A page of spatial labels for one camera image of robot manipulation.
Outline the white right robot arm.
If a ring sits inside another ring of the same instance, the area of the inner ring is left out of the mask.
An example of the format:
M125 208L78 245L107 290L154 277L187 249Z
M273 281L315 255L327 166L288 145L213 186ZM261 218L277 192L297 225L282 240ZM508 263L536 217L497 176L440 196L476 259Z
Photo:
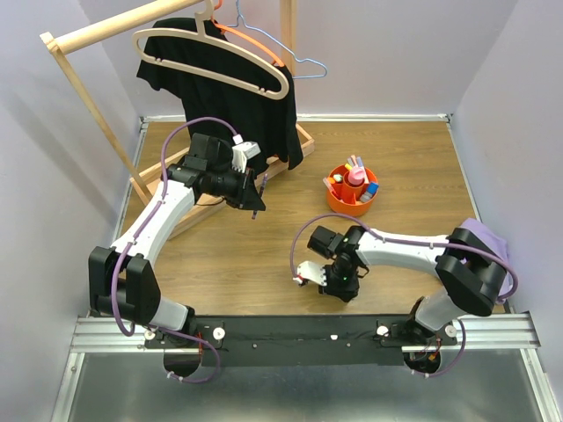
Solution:
M468 229L456 228L448 236L396 236L354 225L344 234L317 227L308 248L327 259L322 266L304 261L294 280L313 282L323 295L350 302L359 293L360 271L373 266L395 266L435 276L441 288L420 298L408 318L391 335L422 345L452 320L465 315L488 317L500 296L507 269Z

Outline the black t-shirt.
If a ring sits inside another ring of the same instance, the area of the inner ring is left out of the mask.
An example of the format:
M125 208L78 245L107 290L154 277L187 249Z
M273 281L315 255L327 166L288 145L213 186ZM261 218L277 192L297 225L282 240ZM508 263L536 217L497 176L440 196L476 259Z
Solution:
M278 82L264 70L221 50L214 53L187 40L150 39L144 51L149 55L212 69L251 84L278 91ZM281 100L260 97L249 91L206 77L187 74L141 62L137 76L155 91L166 90L180 99L187 120L216 117L231 124L244 140L256 142L260 154L249 161L258 174L268 168L267 159L278 157L292 170L303 161L296 130L296 100L293 76L284 66L280 71L289 81L289 93Z

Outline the pink lidded pen tube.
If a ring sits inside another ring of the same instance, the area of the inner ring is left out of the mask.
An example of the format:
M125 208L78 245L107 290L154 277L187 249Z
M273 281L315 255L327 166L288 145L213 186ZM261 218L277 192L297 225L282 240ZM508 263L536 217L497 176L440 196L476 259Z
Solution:
M347 182L354 187L363 186L366 181L365 170L361 167L353 167L348 171Z

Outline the orange hanger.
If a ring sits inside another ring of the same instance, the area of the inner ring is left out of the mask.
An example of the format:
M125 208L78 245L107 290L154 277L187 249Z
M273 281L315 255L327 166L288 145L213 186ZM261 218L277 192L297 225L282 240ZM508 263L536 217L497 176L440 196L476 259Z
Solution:
M275 64L275 65L282 67L282 68L285 66L282 59L278 55L276 55L272 50L270 50L268 47L264 46L263 44L261 44L260 42L255 40L254 38L246 35L245 33L241 33L240 31L238 31L236 29L230 28L226 25L219 24L216 21L215 18L212 18L211 22L215 25L216 28L218 28L220 30L221 34L225 34L225 33L234 34L235 36L239 37L242 40L249 42L250 44L252 44L256 48L258 48L260 51L262 51L264 54L266 54L269 58L272 59L272 64Z

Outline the dark purple pen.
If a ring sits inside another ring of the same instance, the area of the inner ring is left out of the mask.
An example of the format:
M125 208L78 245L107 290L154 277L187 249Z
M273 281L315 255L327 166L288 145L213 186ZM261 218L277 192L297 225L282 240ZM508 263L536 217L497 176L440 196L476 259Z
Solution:
M268 180L268 174L265 173L264 177L260 183L260 189L259 189L259 197L260 199L262 199L265 188L266 188L266 184L267 184L267 180ZM257 216L258 216L259 210L254 210L252 212L252 220L256 220Z

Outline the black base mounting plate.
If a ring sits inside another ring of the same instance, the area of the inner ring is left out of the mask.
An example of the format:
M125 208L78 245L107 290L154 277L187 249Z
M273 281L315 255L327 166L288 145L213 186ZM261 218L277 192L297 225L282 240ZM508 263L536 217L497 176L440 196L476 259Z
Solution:
M223 367L401 366L408 346L457 343L444 329L423 332L406 314L198 316L196 322Z

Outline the purple cloth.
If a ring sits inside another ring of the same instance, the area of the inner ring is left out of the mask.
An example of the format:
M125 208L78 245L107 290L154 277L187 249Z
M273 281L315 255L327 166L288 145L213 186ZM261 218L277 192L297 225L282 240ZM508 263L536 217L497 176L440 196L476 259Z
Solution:
M485 246L487 246L494 254L505 262L509 262L508 243L502 237L497 236L483 222L474 218L468 218L462 222L460 228L468 229L473 233ZM508 298L508 293L514 286L512 275L507 273L505 280L501 286L500 299L498 303L503 303Z

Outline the blue glue stick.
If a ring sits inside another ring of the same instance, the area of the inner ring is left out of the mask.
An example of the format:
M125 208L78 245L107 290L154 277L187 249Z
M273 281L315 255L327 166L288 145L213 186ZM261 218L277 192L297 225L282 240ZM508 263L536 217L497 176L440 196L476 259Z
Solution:
M377 193L378 188L379 188L378 183L370 182L369 185L367 186L366 190L364 191L364 193L367 194L368 196L372 197L373 195L375 195Z

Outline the orange round pen organizer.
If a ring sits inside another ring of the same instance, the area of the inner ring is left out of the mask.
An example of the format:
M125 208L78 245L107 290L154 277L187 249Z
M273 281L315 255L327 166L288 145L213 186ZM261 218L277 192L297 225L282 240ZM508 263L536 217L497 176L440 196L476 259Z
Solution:
M334 181L334 193L330 192L327 188L325 189L326 203L333 212L351 216L362 216L370 210L372 203L378 195L379 188L377 193L373 195L371 200L368 202L362 203L360 202L360 198L364 194L364 191L370 182L376 182L379 184L379 181L376 174L371 169L365 168L365 171L369 182L359 187L351 186L347 182L348 171L344 164L335 167L327 175L327 178L333 178L334 174L341 174L343 176L343 181L341 183L336 183Z

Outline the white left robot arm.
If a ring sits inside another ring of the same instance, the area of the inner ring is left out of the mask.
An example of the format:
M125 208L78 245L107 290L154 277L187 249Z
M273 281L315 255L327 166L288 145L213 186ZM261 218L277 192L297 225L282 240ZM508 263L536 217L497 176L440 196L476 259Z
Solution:
M248 165L259 154L257 143L239 135L233 142L193 135L187 154L165 169L155 195L128 231L91 252L91 309L165 329L174 346L188 346L194 340L195 311L162 295L153 266L179 220L202 195L220 197L236 209L265 210Z

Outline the small grey round cap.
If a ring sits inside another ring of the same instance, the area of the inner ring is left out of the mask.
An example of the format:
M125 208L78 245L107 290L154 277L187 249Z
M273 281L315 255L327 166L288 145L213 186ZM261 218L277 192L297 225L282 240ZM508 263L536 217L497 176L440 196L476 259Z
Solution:
M368 202L369 200L371 200L371 198L373 197L373 194L370 192L365 192L361 198L360 198L360 202L365 203Z

